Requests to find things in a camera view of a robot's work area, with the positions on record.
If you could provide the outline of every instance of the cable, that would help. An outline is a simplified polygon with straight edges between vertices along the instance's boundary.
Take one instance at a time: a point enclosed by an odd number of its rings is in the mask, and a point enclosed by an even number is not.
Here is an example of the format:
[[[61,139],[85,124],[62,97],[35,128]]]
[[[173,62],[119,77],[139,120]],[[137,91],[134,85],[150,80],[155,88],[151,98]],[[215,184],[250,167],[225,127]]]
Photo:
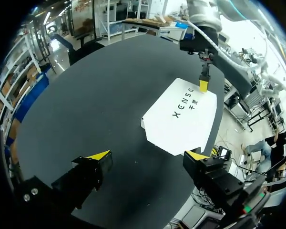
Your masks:
[[[241,14],[241,12],[236,8],[236,6],[233,4],[233,2],[231,2],[231,0],[229,0],[231,6],[234,8],[234,10],[239,14],[239,16],[241,16],[243,19],[248,20],[243,14]]]
[[[263,34],[265,34],[265,42],[266,42],[266,51],[264,54],[264,59],[260,62],[260,64],[254,66],[254,67],[244,67],[242,65],[237,64],[236,62],[232,61],[229,57],[227,57],[227,55],[214,43],[214,41],[212,41],[211,38],[209,38],[198,26],[194,25],[193,23],[191,23],[190,21],[187,21],[187,23],[194,28],[197,32],[199,32],[217,51],[219,54],[221,54],[221,56],[232,66],[234,66],[235,68],[238,68],[240,70],[243,71],[248,71],[248,70],[255,70],[257,68],[262,67],[265,62],[266,62],[266,55],[267,55],[267,51],[268,51],[268,41],[267,41],[267,36],[266,36],[266,31],[264,29],[264,27],[262,26],[263,29]]]

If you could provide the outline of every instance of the white box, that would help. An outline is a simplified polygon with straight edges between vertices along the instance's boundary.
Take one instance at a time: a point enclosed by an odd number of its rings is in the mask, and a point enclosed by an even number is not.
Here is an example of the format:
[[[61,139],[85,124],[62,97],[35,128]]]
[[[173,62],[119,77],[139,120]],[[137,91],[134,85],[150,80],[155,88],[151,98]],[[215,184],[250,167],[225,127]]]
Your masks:
[[[172,155],[201,147],[204,151],[217,109],[217,96],[177,78],[144,114],[146,138]]]

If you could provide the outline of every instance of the floor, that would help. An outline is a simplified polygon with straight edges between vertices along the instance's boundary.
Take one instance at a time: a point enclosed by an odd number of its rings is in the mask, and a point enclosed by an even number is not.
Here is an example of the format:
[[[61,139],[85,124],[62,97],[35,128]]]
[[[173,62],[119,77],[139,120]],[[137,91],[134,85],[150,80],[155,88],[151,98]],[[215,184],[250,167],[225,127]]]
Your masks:
[[[125,35],[125,38],[128,39],[141,34],[143,33],[136,34],[135,32],[131,32],[127,33]],[[80,48],[80,41],[76,41],[70,35],[67,35],[65,39],[71,42],[75,49]],[[121,35],[112,37],[110,41],[108,41],[107,39],[103,39],[99,41],[99,43],[106,46],[118,42],[120,40]],[[52,44],[52,46],[54,46],[54,52],[49,56],[49,59],[56,73],[53,70],[50,70],[48,72],[48,78],[50,80],[50,83],[54,82],[60,76],[60,74],[70,66],[67,49],[59,43]],[[243,131],[241,126],[235,121],[235,119],[229,114],[229,112],[224,109],[222,121],[215,144],[217,146],[223,146],[231,149],[232,157],[237,161],[239,165],[243,165],[242,163],[244,161],[244,156],[242,156],[243,152],[241,150],[240,145],[244,144],[246,146],[249,144],[254,144],[257,141],[272,135],[272,131],[268,126],[266,119],[255,124],[252,129],[253,132],[251,133],[248,130]],[[260,158],[260,153],[256,153],[255,155],[253,155],[253,157],[255,159]],[[194,204],[195,202],[190,196],[174,218],[181,220]]]

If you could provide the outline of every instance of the dark gray table surface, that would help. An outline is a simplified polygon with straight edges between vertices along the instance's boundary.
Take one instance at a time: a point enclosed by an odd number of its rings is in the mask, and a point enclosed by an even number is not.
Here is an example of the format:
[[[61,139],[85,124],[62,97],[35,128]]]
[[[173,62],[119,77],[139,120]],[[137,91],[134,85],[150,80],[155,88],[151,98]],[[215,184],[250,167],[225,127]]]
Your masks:
[[[194,185],[183,156],[149,143],[140,120],[177,77],[199,84],[201,69],[196,55],[150,35],[86,56],[50,84],[25,116],[17,137],[24,178],[37,176],[50,186],[73,159],[110,149],[112,170],[73,215],[106,228],[163,228]],[[217,111],[208,152],[224,102],[224,75],[214,66],[210,75]]]

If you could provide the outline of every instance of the person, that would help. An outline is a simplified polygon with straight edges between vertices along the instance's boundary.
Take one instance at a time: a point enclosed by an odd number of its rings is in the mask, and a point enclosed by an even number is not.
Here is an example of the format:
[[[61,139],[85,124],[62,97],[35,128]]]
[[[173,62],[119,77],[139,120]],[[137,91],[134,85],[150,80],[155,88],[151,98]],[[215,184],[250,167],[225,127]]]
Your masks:
[[[255,169],[257,173],[253,172],[247,179],[252,180],[259,176],[259,173],[267,173],[266,180],[271,182],[276,169],[286,162],[286,132],[280,135],[277,130],[275,136],[261,140],[255,145],[249,145],[246,148],[241,145],[241,148],[245,155],[250,156],[251,153],[261,151],[261,155],[265,157]]]

